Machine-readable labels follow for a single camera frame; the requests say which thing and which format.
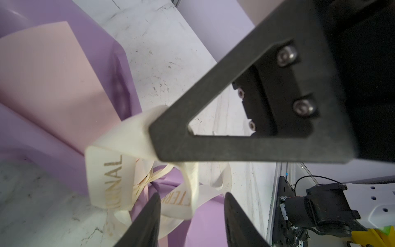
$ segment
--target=metal bolt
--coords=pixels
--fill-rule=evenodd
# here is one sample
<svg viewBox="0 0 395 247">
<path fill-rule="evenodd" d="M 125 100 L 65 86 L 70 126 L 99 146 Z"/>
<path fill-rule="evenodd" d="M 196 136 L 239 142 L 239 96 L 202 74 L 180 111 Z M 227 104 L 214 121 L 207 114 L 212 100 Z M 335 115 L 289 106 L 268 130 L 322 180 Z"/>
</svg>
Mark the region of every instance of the metal bolt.
<svg viewBox="0 0 395 247">
<path fill-rule="evenodd" d="M 240 99 L 244 99 L 244 91 L 241 88 L 237 89 L 237 94 L 239 95 Z"/>
<path fill-rule="evenodd" d="M 251 129 L 252 131 L 255 131 L 255 130 L 256 130 L 255 123 L 254 123 L 252 120 L 248 123 L 248 126 L 250 127 L 250 129 Z"/>
<path fill-rule="evenodd" d="M 287 66 L 296 60 L 297 51 L 292 45 L 284 46 L 277 53 L 277 64 L 281 67 Z"/>
<path fill-rule="evenodd" d="M 292 108 L 301 117 L 308 117 L 316 111 L 314 103 L 308 99 L 296 100 Z"/>
</svg>

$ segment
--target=purple wrapping paper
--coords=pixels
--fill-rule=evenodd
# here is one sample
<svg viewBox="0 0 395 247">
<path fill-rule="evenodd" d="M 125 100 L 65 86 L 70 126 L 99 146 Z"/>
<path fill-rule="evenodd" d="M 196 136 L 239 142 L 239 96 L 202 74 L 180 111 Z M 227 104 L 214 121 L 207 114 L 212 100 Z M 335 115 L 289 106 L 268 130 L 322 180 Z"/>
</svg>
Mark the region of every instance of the purple wrapping paper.
<svg viewBox="0 0 395 247">
<path fill-rule="evenodd" d="M 154 172 L 164 166 L 154 168 Z M 156 192 L 165 197 L 175 187 L 183 183 L 182 174 L 173 168 L 168 174 L 155 180 L 148 188 L 149 198 Z M 131 211 L 132 221 L 147 203 L 144 192 L 140 194 Z M 167 236 L 169 247 L 228 246 L 225 232 L 224 197 L 217 196 L 200 206 L 192 220 L 182 222 Z"/>
<path fill-rule="evenodd" d="M 140 113 L 125 51 L 72 0 L 0 1 L 0 38 L 59 21 L 69 23 L 120 119 Z M 27 156 L 72 190 L 88 194 L 83 155 L 0 104 L 0 158 L 11 155 Z"/>
</svg>

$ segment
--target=table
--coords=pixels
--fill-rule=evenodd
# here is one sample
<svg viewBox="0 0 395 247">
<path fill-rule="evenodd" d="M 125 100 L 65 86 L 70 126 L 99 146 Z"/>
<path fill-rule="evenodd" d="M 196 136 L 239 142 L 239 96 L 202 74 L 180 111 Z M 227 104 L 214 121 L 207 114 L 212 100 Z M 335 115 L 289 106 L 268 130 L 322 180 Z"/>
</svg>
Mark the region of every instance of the table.
<svg viewBox="0 0 395 247">
<path fill-rule="evenodd" d="M 74 0 L 125 49 L 143 111 L 171 105 L 214 65 L 215 60 L 170 0 Z M 249 135 L 241 99 L 226 88 L 190 123 L 196 134 Z M 232 194 L 266 237 L 276 164 L 231 163 Z M 0 163 L 0 222 L 5 246 L 109 246 L 103 238 L 105 210 L 92 207 L 34 164 Z M 219 167 L 200 164 L 203 183 L 215 186 Z M 23 208 L 23 205 L 34 205 Z"/>
</svg>

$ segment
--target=marble surface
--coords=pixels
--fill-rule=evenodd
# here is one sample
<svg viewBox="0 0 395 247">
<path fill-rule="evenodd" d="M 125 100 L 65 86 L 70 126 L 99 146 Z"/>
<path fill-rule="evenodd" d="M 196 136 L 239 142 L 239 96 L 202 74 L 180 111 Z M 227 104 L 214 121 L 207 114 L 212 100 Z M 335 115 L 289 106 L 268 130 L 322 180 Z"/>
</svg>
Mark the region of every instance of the marble surface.
<svg viewBox="0 0 395 247">
<path fill-rule="evenodd" d="M 125 49 L 143 110 L 171 105 L 215 65 L 170 0 L 74 2 Z M 251 134 L 231 86 L 190 125 L 196 134 Z M 231 169 L 232 194 L 265 237 L 275 163 L 233 162 Z M 102 234 L 105 210 L 92 207 L 88 198 L 34 164 L 3 162 L 0 172 L 0 240 L 5 246 L 110 246 Z M 216 186 L 218 176 L 218 166 L 200 164 L 201 182 Z"/>
</svg>

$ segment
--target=yellow object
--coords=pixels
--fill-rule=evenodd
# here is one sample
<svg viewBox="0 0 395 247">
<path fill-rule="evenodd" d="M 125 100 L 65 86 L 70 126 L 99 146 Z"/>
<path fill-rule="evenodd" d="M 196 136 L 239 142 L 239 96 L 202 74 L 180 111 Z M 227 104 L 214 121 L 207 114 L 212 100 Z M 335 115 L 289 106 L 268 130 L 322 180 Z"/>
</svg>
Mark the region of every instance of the yellow object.
<svg viewBox="0 0 395 247">
<path fill-rule="evenodd" d="M 374 247 L 392 247 L 391 245 L 386 245 L 374 229 L 368 229 L 367 232 L 354 231 L 351 238 L 354 243 L 363 246 L 370 244 Z"/>
<path fill-rule="evenodd" d="M 391 226 L 391 230 L 389 231 L 388 236 L 379 230 L 375 230 L 375 231 L 381 237 L 381 239 L 383 240 L 383 242 L 386 244 L 387 247 L 395 247 L 395 230 L 393 226 Z"/>
</svg>

